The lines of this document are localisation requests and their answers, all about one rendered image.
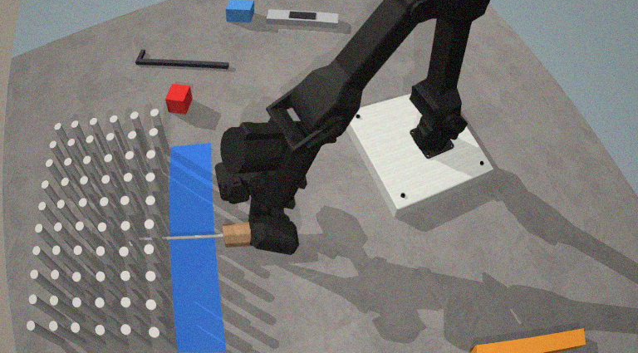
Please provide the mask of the black l-shaped rod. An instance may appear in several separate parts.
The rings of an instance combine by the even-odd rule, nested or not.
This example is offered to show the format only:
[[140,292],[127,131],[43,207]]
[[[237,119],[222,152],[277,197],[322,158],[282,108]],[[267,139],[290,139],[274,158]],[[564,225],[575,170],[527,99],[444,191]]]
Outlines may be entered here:
[[227,62],[213,62],[213,61],[183,61],[183,60],[160,60],[160,59],[144,59],[145,50],[141,50],[140,54],[135,60],[136,65],[150,65],[150,66],[182,66],[182,67],[201,67],[201,68],[213,68],[213,69],[228,69]]

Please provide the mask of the orange rectangular bar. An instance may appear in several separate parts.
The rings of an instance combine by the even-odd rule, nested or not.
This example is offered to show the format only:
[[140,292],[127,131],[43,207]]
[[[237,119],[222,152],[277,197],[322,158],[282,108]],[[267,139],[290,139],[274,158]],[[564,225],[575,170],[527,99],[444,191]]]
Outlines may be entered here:
[[584,328],[551,335],[478,345],[470,353],[557,353],[586,344]]

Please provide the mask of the red cube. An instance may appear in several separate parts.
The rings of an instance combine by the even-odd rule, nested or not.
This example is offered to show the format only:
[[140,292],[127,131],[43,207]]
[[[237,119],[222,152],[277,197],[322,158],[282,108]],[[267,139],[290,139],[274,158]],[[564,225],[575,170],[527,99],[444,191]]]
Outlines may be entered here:
[[193,98],[190,89],[190,86],[172,84],[165,98],[168,112],[186,115]]

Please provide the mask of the blue taped strip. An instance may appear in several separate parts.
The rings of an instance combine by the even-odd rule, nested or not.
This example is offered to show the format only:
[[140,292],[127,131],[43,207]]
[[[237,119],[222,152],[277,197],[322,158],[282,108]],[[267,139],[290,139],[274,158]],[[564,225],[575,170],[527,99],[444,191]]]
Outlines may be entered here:
[[[211,144],[170,147],[170,237],[213,235]],[[225,352],[214,238],[169,240],[177,352]]]

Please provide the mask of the blue box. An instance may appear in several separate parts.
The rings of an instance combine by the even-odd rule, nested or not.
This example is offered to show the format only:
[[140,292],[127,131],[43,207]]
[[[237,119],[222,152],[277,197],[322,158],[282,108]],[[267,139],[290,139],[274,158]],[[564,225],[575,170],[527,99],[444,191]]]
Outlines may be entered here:
[[226,7],[226,22],[246,22],[253,19],[254,0],[229,0]]

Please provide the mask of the grey metal cylinder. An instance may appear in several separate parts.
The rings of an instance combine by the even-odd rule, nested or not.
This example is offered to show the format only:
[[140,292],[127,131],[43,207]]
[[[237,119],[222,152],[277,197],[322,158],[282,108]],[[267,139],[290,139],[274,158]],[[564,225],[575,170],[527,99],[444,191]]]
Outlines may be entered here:
[[72,178],[70,172],[68,171],[67,167],[64,165],[64,161],[65,161],[65,157],[63,155],[63,153],[61,152],[61,149],[58,147],[56,141],[52,141],[50,143],[50,148],[52,150],[52,152],[54,153],[54,155],[56,156],[58,162],[60,163],[61,167],[64,169],[67,177],[70,179],[70,181],[73,181],[74,179]]
[[38,334],[39,336],[45,338],[46,340],[48,340],[48,341],[50,341],[52,343],[61,346],[61,347],[63,347],[66,344],[65,340],[62,337],[60,337],[57,334],[49,331],[48,329],[44,328],[43,326],[40,326],[39,324],[37,324],[34,321],[29,321],[27,323],[27,329],[29,331],[32,331],[32,332]]
[[145,249],[144,245],[140,242],[140,239],[136,236],[136,233],[134,232],[130,223],[127,221],[123,221],[120,227],[121,229],[123,229],[123,232],[125,233],[126,237],[130,240],[130,242],[134,246],[137,253],[141,256],[141,258],[142,259],[148,258],[148,255],[146,255],[144,251]]
[[166,155],[163,149],[163,145],[160,140],[160,135],[156,128],[150,130],[150,138],[154,146],[154,150],[157,154],[157,158],[159,160],[160,168],[164,173],[169,172],[169,163],[166,159]]
[[146,207],[145,205],[145,201],[143,200],[140,191],[138,190],[138,186],[135,183],[134,178],[132,177],[132,174],[128,173],[124,175],[124,180],[127,184],[127,188],[129,188],[130,193],[133,196],[134,201],[136,202],[136,205],[138,206],[140,212],[143,215],[146,215],[149,212],[149,209]]
[[96,288],[94,288],[79,272],[74,272],[72,275],[72,279],[94,299],[101,297],[103,300],[106,301],[106,298],[101,293],[99,293]]
[[109,193],[107,192],[105,185],[103,184],[103,182],[101,181],[102,178],[99,175],[99,172],[97,171],[94,163],[91,160],[90,156],[86,156],[83,160],[84,165],[86,166],[86,168],[88,169],[88,172],[90,173],[91,177],[93,178],[94,182],[96,183],[96,187],[100,190],[101,194],[103,197],[106,197],[109,195]]
[[96,274],[96,279],[103,285],[107,291],[109,291],[119,302],[125,294],[119,290],[119,288],[106,276],[103,272]]
[[118,139],[118,142],[120,143],[121,150],[123,151],[123,154],[125,156],[125,154],[128,151],[130,151],[130,147],[127,145],[127,141],[125,139],[125,136],[124,136],[124,133],[122,131],[122,128],[120,127],[120,123],[119,123],[119,120],[118,120],[117,116],[113,115],[110,118],[110,122],[111,122],[113,130],[114,130],[114,132],[116,134],[116,138]]
[[98,257],[107,265],[107,267],[123,282],[120,275],[123,272],[116,262],[111,258],[110,254],[101,246],[96,249]]
[[76,166],[73,164],[72,160],[70,158],[65,159],[64,161],[64,165],[67,167],[68,171],[70,172],[72,178],[75,180],[77,186],[80,188],[80,191],[83,193],[83,195],[86,198],[89,198],[89,195],[87,194],[87,192],[85,191],[85,189],[83,188],[82,184],[81,184],[81,176],[80,173],[77,171]]
[[144,312],[142,312],[128,297],[123,297],[120,302],[121,305],[144,326],[149,327],[151,325],[151,319],[149,319],[149,317],[147,317]]
[[107,213],[105,213],[105,210],[103,209],[103,207],[101,207],[100,198],[99,198],[97,192],[94,190],[94,187],[92,187],[91,182],[89,181],[89,179],[86,176],[81,177],[81,184],[82,184],[83,188],[85,189],[85,191],[87,192],[87,194],[89,195],[89,198],[91,199],[92,203],[98,209],[99,213],[102,216],[106,216]]
[[66,315],[68,315],[73,321],[76,321],[77,323],[84,325],[84,323],[86,322],[86,319],[84,316],[82,316],[81,314],[77,313],[77,311],[75,311],[74,309],[72,309],[70,306],[68,306],[65,302],[63,302],[61,299],[59,299],[56,296],[52,296],[50,298],[50,303],[56,307],[59,311],[65,313]]
[[149,235],[151,236],[153,242],[155,243],[155,245],[157,246],[157,248],[159,249],[160,254],[165,257],[168,258],[170,256],[170,251],[167,248],[167,246],[165,245],[163,238],[161,237],[159,231],[157,230],[155,223],[150,220],[147,219],[145,221],[145,227],[146,230],[148,231]]
[[135,281],[128,271],[122,272],[120,277],[143,303],[146,303],[150,299],[148,294],[140,287],[139,283]]
[[168,281],[171,278],[171,275],[168,269],[166,268],[166,266],[163,264],[162,260],[160,259],[158,253],[155,251],[155,248],[147,244],[145,246],[144,251],[146,255],[148,255],[149,260],[153,263],[154,267],[159,272],[160,276],[162,276],[164,280]]
[[107,330],[102,325],[98,325],[95,328],[97,335],[101,336],[105,340],[109,341],[113,345],[119,347],[123,351],[129,350],[129,344],[123,341],[121,338],[113,334],[111,331]]
[[120,326],[128,324],[128,321],[101,297],[96,299],[95,304],[99,309],[101,309],[107,316],[113,319],[113,321],[116,321]]
[[128,138],[130,139],[130,143],[132,146],[132,149],[135,153],[135,156],[139,162],[139,165],[141,167],[141,171],[143,172],[143,174],[149,174],[150,173],[150,168],[146,162],[145,156],[143,154],[143,150],[141,149],[141,145],[139,142],[139,139],[137,137],[137,134],[135,131],[131,131],[128,134]]
[[154,300],[148,300],[145,303],[146,307],[168,328],[174,327],[173,321],[166,315],[166,313],[159,307]]
[[146,135],[144,133],[144,129],[142,128],[142,124],[140,122],[139,114],[136,111],[132,112],[130,114],[130,118],[131,118],[131,121],[132,121],[133,126],[135,128],[135,132],[137,134],[137,137],[139,139],[139,142],[140,142],[140,145],[141,145],[141,149],[143,150],[143,154],[146,156],[147,152],[149,150],[151,150],[151,149],[150,149],[149,143],[148,143],[148,141],[146,139]]
[[78,148],[76,141],[74,139],[70,139],[68,141],[68,146],[71,149],[71,152],[73,153],[74,157],[76,158],[77,163],[80,165],[82,172],[84,172],[84,175],[88,178],[91,179],[91,175],[88,172],[88,169],[86,168],[86,166],[84,165],[84,157],[82,155],[82,153],[80,152],[80,149]]
[[95,275],[98,272],[103,272],[94,261],[88,256],[88,254],[81,248],[81,246],[75,246],[74,253],[80,258],[81,261],[92,271]]
[[159,137],[160,137],[161,143],[163,145],[164,152],[167,154],[167,153],[169,153],[169,145],[168,145],[168,142],[167,142],[167,139],[166,139],[166,135],[165,135],[165,132],[164,132],[164,127],[162,125],[162,121],[160,119],[160,113],[159,113],[158,109],[156,109],[156,110],[152,110],[150,112],[150,114],[151,114],[151,118],[152,118],[152,121],[153,121],[153,125],[158,130]]
[[81,234],[81,236],[86,240],[86,242],[88,242],[88,244],[94,250],[94,252],[96,252],[96,249],[100,246],[100,244],[91,235],[89,230],[87,230],[86,225],[84,225],[83,222],[77,222],[76,230]]
[[115,186],[113,185],[111,178],[108,175],[105,175],[102,177],[103,184],[105,185],[105,188],[107,190],[107,192],[109,193],[109,195],[111,196],[111,199],[113,200],[114,204],[116,205],[117,209],[119,209],[119,212],[121,214],[121,216],[125,216],[127,213],[124,209],[124,207],[121,205],[120,202],[120,195],[118,194],[117,190],[115,189]]
[[54,279],[54,281],[56,281],[58,284],[60,284],[64,289],[66,289],[70,294],[72,294],[72,296],[79,297],[82,301],[84,301],[86,299],[85,294],[80,292],[80,290],[78,290],[78,288],[73,286],[73,284],[71,284],[71,282],[69,282],[57,270],[53,270],[52,273],[51,273],[51,276]]
[[70,269],[71,272],[79,272],[83,277],[85,277],[85,273],[61,250],[59,246],[55,246],[52,249],[53,254],[61,261],[63,264]]
[[79,140],[79,142],[81,144],[81,147],[82,147],[83,151],[85,151],[86,156],[90,156],[91,160],[94,161],[95,158],[94,158],[94,156],[93,156],[88,144],[86,143],[86,137],[85,137],[83,131],[81,130],[81,126],[79,125],[78,120],[77,121],[73,121],[71,123],[71,127],[74,130],[74,132],[75,132],[75,134],[77,136],[77,139]]
[[115,210],[111,206],[110,201],[108,201],[108,198],[104,197],[100,201],[101,201],[101,207],[103,207],[103,209],[105,210],[105,213],[107,213],[107,216],[111,220],[112,224],[115,225],[115,228],[117,229],[121,237],[126,236],[125,233],[123,232],[123,229],[121,229],[120,227],[122,222],[120,221],[118,214],[115,212]]
[[44,191],[47,193],[47,195],[49,196],[49,198],[52,200],[52,202],[55,204],[55,206],[57,207],[57,203],[59,202],[59,200],[61,200],[58,195],[56,194],[56,192],[53,190],[53,187],[48,183],[47,180],[42,182],[42,188],[44,189]]
[[65,327],[61,326],[57,322],[51,321],[49,324],[50,330],[56,332],[58,335],[65,337],[67,340],[79,345],[80,347],[86,346],[85,339],[81,338],[72,331],[67,330]]
[[97,164],[99,165],[103,175],[108,175],[110,176],[110,171],[109,168],[106,166],[106,162],[103,159],[103,156],[101,155],[100,150],[98,149],[97,143],[94,140],[92,135],[89,135],[86,138],[86,143],[88,144],[94,158],[96,159]]
[[79,246],[76,240],[74,240],[74,238],[66,231],[61,223],[56,223],[54,229],[74,252],[75,246]]
[[132,151],[128,151],[125,154],[125,158],[127,159],[127,163],[130,166],[130,170],[135,177],[135,181],[138,184],[141,193],[147,194],[149,192],[148,186],[145,182],[145,179],[140,171],[139,165],[136,162],[136,158],[134,157],[134,153]]
[[168,215],[169,213],[169,208],[167,206],[167,203],[164,201],[164,195],[161,193],[159,184],[155,178],[155,175],[152,173],[149,173],[146,175],[146,180],[148,185],[150,186],[151,189],[151,193],[153,194],[156,203],[159,206],[160,212],[162,215]]
[[116,238],[108,229],[107,225],[105,223],[100,223],[98,225],[98,229],[102,236],[106,239],[106,241],[111,245],[111,248],[115,251],[117,256],[119,256],[120,259],[124,260],[120,255],[120,248],[122,248],[122,246],[117,242]]
[[109,171],[115,180],[115,183],[117,184],[117,187],[122,193],[122,196],[128,195],[129,190],[127,189],[127,186],[125,185],[125,181],[122,179],[120,171],[118,170],[112,155],[107,154],[104,160],[106,162],[106,166],[109,168]]
[[50,281],[48,281],[41,273],[39,273],[37,270],[32,270],[31,273],[31,278],[36,281],[37,283],[39,283],[42,287],[44,287],[45,289],[47,289],[53,296],[58,297],[59,299],[61,299],[62,301],[66,300],[66,295],[65,293],[63,293],[61,290],[59,290],[55,285],[53,285],[52,283],[50,283]]
[[79,297],[74,298],[72,301],[73,306],[79,311],[83,312],[86,316],[90,317],[98,325],[106,326],[106,319],[98,314],[95,310],[85,304]]
[[117,164],[120,167],[120,170],[122,172],[123,175],[128,174],[130,172],[130,170],[127,167],[127,164],[125,162],[125,159],[121,153],[120,150],[120,146],[117,144],[117,141],[115,139],[115,136],[112,133],[109,133],[106,136],[106,139],[108,141],[108,145],[110,146],[112,153],[115,156],[115,160],[117,162]]
[[67,194],[71,197],[73,203],[77,206],[77,208],[83,214],[83,216],[87,217],[84,211],[82,210],[81,206],[79,206],[79,202],[81,198],[79,197],[79,194],[77,194],[77,192],[73,188],[73,185],[71,185],[69,179],[68,178],[62,179],[61,184],[63,188],[65,189],[65,191],[67,191]]
[[135,211],[135,208],[132,206],[131,201],[129,200],[129,197],[124,196],[120,199],[121,205],[124,207],[127,215],[129,216],[131,222],[134,224],[136,230],[138,231],[138,234],[141,236],[145,236],[147,234],[147,230],[144,227],[142,221],[140,221],[140,218],[138,216],[138,214]]
[[177,345],[159,331],[157,327],[151,327],[149,329],[149,334],[170,352],[175,353],[178,350]]
[[76,158],[74,157],[73,153],[71,152],[71,149],[68,146],[69,139],[68,139],[64,129],[62,128],[61,124],[57,123],[55,125],[54,129],[56,130],[56,133],[58,134],[61,142],[63,143],[63,145],[64,145],[64,147],[66,149],[66,152],[68,152],[68,154],[70,155],[71,160],[73,161],[74,164],[76,164],[77,163]]
[[78,323],[75,323],[75,322],[72,323],[71,330],[72,332],[76,333],[78,336],[88,340],[89,342],[100,347],[101,349],[106,348],[106,342],[104,340],[102,340],[100,337],[93,334],[91,331],[88,331],[83,326],[79,325]]
[[[100,128],[100,125],[98,123],[98,120],[96,118],[92,118],[90,121],[91,124],[91,128],[94,131],[94,134],[96,135],[96,138],[100,144],[100,147],[104,153],[104,155],[106,156],[107,154],[111,154],[110,151],[110,147],[108,146],[107,142],[106,142],[106,138],[104,136],[104,134],[102,133],[102,130]],[[113,155],[112,155],[113,156]]]
[[149,281],[152,287],[158,292],[160,297],[164,299],[164,302],[167,304],[173,303],[174,298],[169,294],[169,292],[166,290],[165,286],[161,283],[155,273],[148,271],[145,275],[146,279]]
[[[91,223],[96,227],[96,230],[100,233],[98,229],[98,225],[101,223],[101,221],[96,216],[96,213],[93,211],[92,207],[88,204],[88,201],[86,201],[86,199],[80,199],[79,206],[81,206],[86,216],[90,219]],[[100,235],[102,236],[101,233]]]
[[38,246],[35,246],[32,252],[52,271],[57,270],[62,276],[66,278],[65,271],[63,271],[63,269],[61,269],[51,258],[49,258],[47,254],[42,251],[42,249],[40,249]]
[[57,241],[51,236],[51,234],[49,234],[49,232],[41,225],[38,224],[35,227],[36,233],[38,233],[40,235],[41,238],[43,238],[43,240],[51,247],[54,248],[56,245],[59,246],[61,248],[62,251],[64,251],[64,253],[68,256],[68,253],[65,251],[65,249],[63,249],[59,243],[57,243]]
[[165,237],[169,236],[170,230],[167,226],[167,223],[164,220],[163,215],[160,212],[160,208],[158,204],[156,203],[155,198],[152,196],[148,196],[145,202],[147,203],[150,212],[154,216],[154,220],[159,226],[159,230],[161,231],[162,235]]
[[67,194],[67,191],[65,191],[65,189],[63,188],[63,186],[61,184],[61,180],[64,179],[64,178],[62,177],[61,173],[59,172],[59,169],[55,166],[54,162],[51,159],[49,159],[46,162],[46,166],[49,169],[49,171],[52,173],[53,178],[58,182],[58,185],[64,191],[64,194],[70,199],[71,197]]
[[140,267],[139,263],[134,259],[127,247],[120,248],[120,255],[142,282],[148,281],[145,277],[145,271]]
[[128,336],[132,341],[136,342],[138,345],[145,348],[146,350],[152,349],[152,344],[141,334],[132,329],[129,325],[124,324],[120,330],[125,336]]
[[41,300],[38,296],[32,294],[29,297],[29,302],[33,304],[33,306],[36,306],[41,311],[45,312],[48,316],[59,321],[60,323],[63,324],[66,322],[66,317],[64,315],[62,315],[59,311],[56,311],[53,307],[49,306],[47,303]]
[[56,223],[59,223],[60,221],[57,219],[56,215],[53,214],[53,212],[49,209],[49,207],[47,207],[46,203],[41,202],[38,206],[38,208],[41,210],[41,212],[44,214],[45,217],[47,217],[47,220],[53,225],[55,226]]
[[[72,225],[72,227],[76,230],[76,223],[79,222],[79,221],[74,216],[74,213],[72,213],[72,211],[65,204],[64,200],[62,200],[62,199],[59,200],[59,202],[57,203],[57,207],[61,210],[61,212],[66,217],[66,219],[69,221],[69,223]],[[77,231],[77,233],[79,235],[81,235],[78,231]]]
[[149,164],[151,166],[151,170],[153,172],[153,174],[155,175],[155,178],[159,184],[159,188],[161,190],[162,194],[167,194],[169,192],[169,188],[167,186],[167,183],[164,180],[164,175],[162,173],[162,170],[160,168],[160,164],[159,161],[157,160],[157,156],[155,154],[155,152],[153,150],[149,150],[146,154],[146,157],[149,160]]

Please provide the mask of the metal rod tool with brown handle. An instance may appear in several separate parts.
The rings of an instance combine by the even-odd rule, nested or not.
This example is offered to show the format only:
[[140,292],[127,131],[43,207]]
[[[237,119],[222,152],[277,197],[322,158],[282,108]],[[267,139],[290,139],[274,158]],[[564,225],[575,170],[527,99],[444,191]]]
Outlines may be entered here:
[[[226,223],[223,225],[223,234],[213,234],[213,235],[192,235],[192,236],[173,236],[173,237],[162,237],[163,240],[180,240],[180,239],[199,239],[199,238],[224,238],[225,247],[243,247],[248,246],[251,247],[251,233],[250,233],[249,222],[247,223]],[[153,241],[151,237],[139,238],[140,241]]]

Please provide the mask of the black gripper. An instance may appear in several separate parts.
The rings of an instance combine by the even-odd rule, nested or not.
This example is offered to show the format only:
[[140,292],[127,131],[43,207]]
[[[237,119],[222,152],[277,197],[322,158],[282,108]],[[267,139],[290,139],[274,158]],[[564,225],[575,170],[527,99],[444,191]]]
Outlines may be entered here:
[[254,201],[249,208],[250,245],[256,249],[292,255],[299,246],[297,226],[284,213],[293,209],[294,195],[307,186],[306,174],[294,177],[279,170],[265,172],[263,201]]

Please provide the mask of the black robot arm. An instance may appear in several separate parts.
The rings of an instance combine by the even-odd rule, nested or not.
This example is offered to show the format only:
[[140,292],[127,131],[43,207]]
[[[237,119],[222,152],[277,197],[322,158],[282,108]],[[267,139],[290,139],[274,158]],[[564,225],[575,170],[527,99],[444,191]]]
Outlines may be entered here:
[[[468,124],[461,115],[457,85],[469,30],[489,3],[383,0],[328,66],[311,71],[266,108],[269,122],[243,122],[224,131],[223,163],[214,167],[221,199],[236,204],[253,194],[254,201],[263,201],[264,171],[305,175],[320,148],[345,132],[360,109],[368,81],[419,22],[432,18],[437,20],[428,76],[412,86],[410,95],[422,116],[410,134],[426,159],[453,149],[451,139]],[[300,120],[293,121],[290,108]]]

